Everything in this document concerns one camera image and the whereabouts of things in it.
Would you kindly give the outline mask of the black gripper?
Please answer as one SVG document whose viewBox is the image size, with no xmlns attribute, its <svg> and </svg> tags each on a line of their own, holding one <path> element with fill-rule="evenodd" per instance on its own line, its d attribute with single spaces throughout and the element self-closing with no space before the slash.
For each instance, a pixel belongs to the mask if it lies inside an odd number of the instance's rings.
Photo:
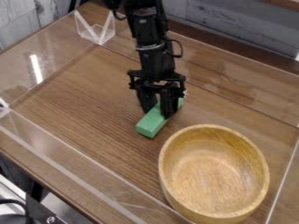
<svg viewBox="0 0 299 224">
<path fill-rule="evenodd" d="M 146 113 L 157 103 L 160 94 L 160 110 L 168 119 L 177 111 L 178 97 L 184 97 L 185 77 L 174 71 L 174 55 L 172 49 L 138 49 L 138 70 L 129 70 L 129 88 L 136 91 L 142 111 Z"/>
</svg>

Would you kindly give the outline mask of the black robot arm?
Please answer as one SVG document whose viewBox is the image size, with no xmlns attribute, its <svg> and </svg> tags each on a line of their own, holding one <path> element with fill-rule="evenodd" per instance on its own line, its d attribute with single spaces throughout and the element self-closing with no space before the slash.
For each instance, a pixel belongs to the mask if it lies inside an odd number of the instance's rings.
<svg viewBox="0 0 299 224">
<path fill-rule="evenodd" d="M 142 111 L 146 113 L 160 102 L 161 116 L 168 119 L 177 111 L 178 99 L 184 97 L 185 77 L 174 72 L 174 58 L 169 38 L 168 19 L 162 0 L 102 0 L 117 20 L 126 20 L 134 50 L 138 53 L 140 70 L 129 70 L 129 88 L 136 91 Z"/>
</svg>

